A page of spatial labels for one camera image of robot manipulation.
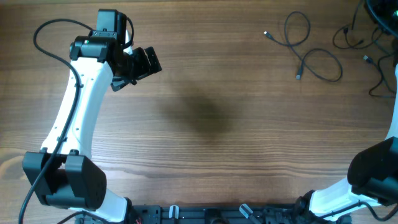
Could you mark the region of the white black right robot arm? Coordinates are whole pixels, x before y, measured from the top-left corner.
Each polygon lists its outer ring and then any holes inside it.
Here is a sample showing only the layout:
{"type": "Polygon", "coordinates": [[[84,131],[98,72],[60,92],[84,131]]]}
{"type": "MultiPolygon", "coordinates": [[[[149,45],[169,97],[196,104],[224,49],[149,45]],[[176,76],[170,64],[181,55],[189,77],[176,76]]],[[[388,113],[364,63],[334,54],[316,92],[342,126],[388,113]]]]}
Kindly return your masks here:
{"type": "MultiPolygon", "coordinates": [[[[382,33],[393,35],[397,42],[397,0],[364,1],[363,4],[382,33]]],[[[391,90],[385,83],[394,96],[371,94],[385,81],[380,62],[390,56],[394,56],[397,82],[397,48],[393,53],[381,57],[377,63],[366,55],[363,57],[381,75],[379,83],[369,90],[369,94],[377,98],[395,98],[392,121],[385,140],[357,154],[344,179],[326,189],[311,190],[299,197],[288,211],[291,223],[350,223],[344,218],[350,218],[349,213],[365,207],[379,222],[388,221],[397,213],[397,90],[391,90]],[[373,209],[393,204],[395,207],[385,217],[377,216],[373,209]]]]}

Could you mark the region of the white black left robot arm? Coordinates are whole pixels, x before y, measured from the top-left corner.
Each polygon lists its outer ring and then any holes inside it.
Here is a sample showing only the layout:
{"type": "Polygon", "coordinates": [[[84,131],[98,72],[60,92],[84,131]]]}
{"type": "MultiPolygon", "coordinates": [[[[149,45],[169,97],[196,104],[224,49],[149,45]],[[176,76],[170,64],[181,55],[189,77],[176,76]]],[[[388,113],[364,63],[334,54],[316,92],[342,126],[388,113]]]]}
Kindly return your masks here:
{"type": "Polygon", "coordinates": [[[152,47],[134,48],[130,18],[101,9],[96,27],[70,45],[70,76],[58,115],[39,152],[27,152],[22,168],[31,184],[21,206],[36,196],[42,205],[70,209],[79,221],[141,223],[128,198],[107,187],[105,173],[91,160],[93,133],[108,88],[127,85],[161,71],[152,47]]]}

